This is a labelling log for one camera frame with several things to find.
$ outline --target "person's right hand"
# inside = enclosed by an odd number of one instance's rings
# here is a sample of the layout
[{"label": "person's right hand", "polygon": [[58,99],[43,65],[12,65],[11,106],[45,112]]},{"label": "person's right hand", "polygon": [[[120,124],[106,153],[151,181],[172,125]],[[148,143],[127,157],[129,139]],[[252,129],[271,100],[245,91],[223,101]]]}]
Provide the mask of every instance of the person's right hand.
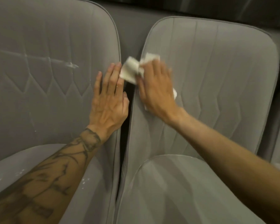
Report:
[{"label": "person's right hand", "polygon": [[140,67],[144,69],[144,79],[137,76],[141,101],[151,113],[170,124],[179,110],[173,96],[172,70],[159,60]]}]

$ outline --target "quilted upholstery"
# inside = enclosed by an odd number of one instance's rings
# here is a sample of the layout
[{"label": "quilted upholstery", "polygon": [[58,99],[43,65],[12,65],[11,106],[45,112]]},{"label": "quilted upholstery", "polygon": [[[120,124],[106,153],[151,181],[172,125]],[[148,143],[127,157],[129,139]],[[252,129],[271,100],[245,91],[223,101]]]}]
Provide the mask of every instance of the quilted upholstery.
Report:
[{"label": "quilted upholstery", "polygon": [[[142,55],[147,52],[160,54],[173,68],[178,105],[257,151],[279,66],[276,46],[267,34],[235,23],[168,17],[151,29]],[[199,158],[181,135],[145,111],[136,90],[120,193],[146,159],[162,154]]]},{"label": "quilted upholstery", "polygon": [[183,155],[146,160],[126,189],[118,224],[264,224],[203,161]]},{"label": "quilted upholstery", "polygon": [[[0,191],[62,145],[33,146],[65,144],[80,134],[97,72],[118,61],[116,26],[101,6],[0,0]],[[119,139],[120,130],[92,159],[60,223],[112,222]]]}]

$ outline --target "skin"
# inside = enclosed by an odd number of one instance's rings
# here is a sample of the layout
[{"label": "skin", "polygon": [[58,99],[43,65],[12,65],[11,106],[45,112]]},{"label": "skin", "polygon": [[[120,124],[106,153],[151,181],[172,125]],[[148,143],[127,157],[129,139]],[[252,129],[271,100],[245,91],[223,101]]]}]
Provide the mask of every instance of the skin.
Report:
[{"label": "skin", "polygon": [[60,221],[90,160],[127,118],[129,100],[120,69],[121,63],[109,66],[101,93],[98,73],[89,124],[80,136],[0,192],[0,223]]},{"label": "skin", "polygon": [[164,62],[142,67],[137,83],[148,110],[180,133],[250,210],[266,223],[280,223],[280,170],[178,107]]}]

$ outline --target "bare arm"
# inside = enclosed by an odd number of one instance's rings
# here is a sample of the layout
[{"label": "bare arm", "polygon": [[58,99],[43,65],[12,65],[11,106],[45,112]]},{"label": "bare arm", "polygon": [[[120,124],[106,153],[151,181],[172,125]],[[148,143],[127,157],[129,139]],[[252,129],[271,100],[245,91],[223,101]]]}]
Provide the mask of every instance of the bare arm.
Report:
[{"label": "bare arm", "polygon": [[0,192],[0,223],[58,223],[99,147],[128,115],[121,64],[97,75],[90,122],[81,135]]},{"label": "bare arm", "polygon": [[179,132],[250,210],[267,223],[280,223],[280,170],[178,107],[164,63],[143,67],[138,85],[147,108]]}]

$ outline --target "tattoo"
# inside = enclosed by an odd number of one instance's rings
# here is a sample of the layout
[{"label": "tattoo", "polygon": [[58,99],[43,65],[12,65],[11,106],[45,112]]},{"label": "tattoo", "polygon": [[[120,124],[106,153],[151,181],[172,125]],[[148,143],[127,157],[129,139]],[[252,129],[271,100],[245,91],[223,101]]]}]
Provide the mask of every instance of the tattoo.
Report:
[{"label": "tattoo", "polygon": [[[44,195],[45,192],[52,190],[62,196],[71,196],[69,190],[71,185],[66,182],[68,169],[79,165],[85,171],[89,162],[89,154],[101,145],[100,137],[90,129],[85,129],[82,134],[73,142],[67,144],[55,154],[45,159],[39,165],[31,169],[27,174],[0,192],[0,223],[9,220],[11,223],[21,223],[19,215],[26,208],[30,208],[34,214],[48,219],[54,209],[53,206],[40,204],[36,198]],[[34,196],[28,196],[25,189],[35,192]]]}]

